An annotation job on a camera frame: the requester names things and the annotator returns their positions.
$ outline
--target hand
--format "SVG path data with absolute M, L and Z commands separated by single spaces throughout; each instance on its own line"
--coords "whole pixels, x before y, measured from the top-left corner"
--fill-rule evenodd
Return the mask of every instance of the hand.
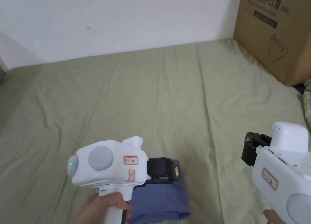
M 103 224 L 106 210 L 114 206 L 122 210 L 131 210 L 130 205 L 124 201 L 120 193 L 111 193 L 105 196 L 98 196 L 98 193 L 93 194 L 71 218 L 69 224 Z M 126 220 L 130 218 L 131 214 L 127 212 Z
M 273 210 L 266 209 L 263 211 L 263 215 L 268 220 L 267 224 L 285 224 Z

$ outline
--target white handheld device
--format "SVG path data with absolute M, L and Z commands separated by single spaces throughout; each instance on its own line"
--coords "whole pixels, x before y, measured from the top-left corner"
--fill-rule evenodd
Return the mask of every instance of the white handheld device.
M 108 140 L 83 147 L 69 158 L 68 176 L 74 185 L 98 187 L 99 196 L 120 192 L 125 201 L 131 200 L 135 186 L 179 180 L 178 166 L 168 158 L 147 158 L 142 143 L 135 136 L 121 143 Z M 104 224 L 124 223 L 125 214 L 109 208 Z
M 273 137 L 247 133 L 242 160 L 252 180 L 286 224 L 311 223 L 311 153 L 301 125 L 276 122 Z

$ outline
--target cardboard box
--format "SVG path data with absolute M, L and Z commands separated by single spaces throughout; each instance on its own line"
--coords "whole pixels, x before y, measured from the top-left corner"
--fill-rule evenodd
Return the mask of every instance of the cardboard box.
M 283 84 L 311 78 L 311 0 L 241 0 L 234 38 Z

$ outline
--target white plastic casing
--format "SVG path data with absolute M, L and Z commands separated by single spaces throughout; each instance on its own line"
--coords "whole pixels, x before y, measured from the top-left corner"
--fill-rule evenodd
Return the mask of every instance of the white plastic casing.
M 141 146 L 141 137 L 131 137 L 122 143 L 108 140 L 79 149 L 70 157 L 67 172 L 77 186 L 99 187 L 99 196 L 120 192 L 125 201 L 132 199 L 133 188 L 144 184 L 148 158 Z M 121 224 L 122 210 L 111 207 L 104 224 Z
M 141 150 L 142 138 L 131 137 L 122 143 L 108 140 L 94 143 L 92 145 L 79 149 L 76 153 L 78 156 L 77 171 L 72 178 L 72 183 L 77 186 L 102 186 L 106 184 L 144 184 L 148 178 L 147 175 L 147 156 Z M 112 164 L 105 170 L 96 170 L 91 167 L 89 155 L 92 150 L 97 150 L 100 147 L 107 147 L 113 154 L 106 158 L 107 155 L 98 155 L 94 160 L 102 158 L 103 161 L 112 160 Z M 134 163 L 125 163 L 125 159 L 133 159 Z M 129 180 L 129 174 L 134 174 L 134 180 Z
M 311 222 L 311 153 L 308 131 L 277 122 L 270 147 L 258 147 L 252 180 L 286 224 Z

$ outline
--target green bedsheet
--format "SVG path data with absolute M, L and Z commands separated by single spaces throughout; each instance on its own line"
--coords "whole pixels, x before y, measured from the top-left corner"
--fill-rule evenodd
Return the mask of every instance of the green bedsheet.
M 10 70 L 0 85 L 1 223 L 68 223 L 94 192 L 67 160 L 137 135 L 149 157 L 179 159 L 192 215 L 181 223 L 265 223 L 241 160 L 246 132 L 304 122 L 302 96 L 235 40 L 73 59 Z

